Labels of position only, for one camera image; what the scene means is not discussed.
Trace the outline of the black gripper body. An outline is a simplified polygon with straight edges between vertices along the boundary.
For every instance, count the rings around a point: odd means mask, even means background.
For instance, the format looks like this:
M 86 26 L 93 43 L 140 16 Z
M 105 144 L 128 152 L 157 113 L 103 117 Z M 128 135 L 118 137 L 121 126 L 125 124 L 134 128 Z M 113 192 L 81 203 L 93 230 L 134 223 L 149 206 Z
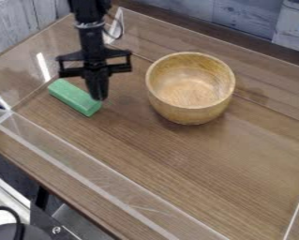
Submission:
M 115 50 L 106 46 L 103 22 L 78 23 L 81 50 L 59 55 L 55 60 L 59 63 L 61 77 L 85 77 L 86 71 L 95 72 L 106 68 L 110 75 L 132 72 L 132 51 Z

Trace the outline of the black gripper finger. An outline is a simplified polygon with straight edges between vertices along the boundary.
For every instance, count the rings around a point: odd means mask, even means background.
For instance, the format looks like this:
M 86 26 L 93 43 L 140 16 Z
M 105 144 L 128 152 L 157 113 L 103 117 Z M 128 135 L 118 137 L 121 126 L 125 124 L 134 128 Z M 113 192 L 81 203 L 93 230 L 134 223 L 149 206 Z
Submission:
M 109 97 L 110 92 L 110 74 L 105 68 L 86 71 L 86 84 L 91 97 L 103 101 Z

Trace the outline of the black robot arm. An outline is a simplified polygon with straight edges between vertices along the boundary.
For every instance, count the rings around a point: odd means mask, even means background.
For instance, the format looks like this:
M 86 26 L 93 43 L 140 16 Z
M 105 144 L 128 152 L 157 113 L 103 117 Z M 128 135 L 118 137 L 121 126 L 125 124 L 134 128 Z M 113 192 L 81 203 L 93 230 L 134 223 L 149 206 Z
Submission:
M 110 0 L 69 0 L 75 18 L 81 50 L 58 55 L 61 77 L 82 77 L 90 96 L 99 101 L 109 98 L 110 76 L 132 72 L 132 51 L 106 46 L 105 16 L 110 13 Z

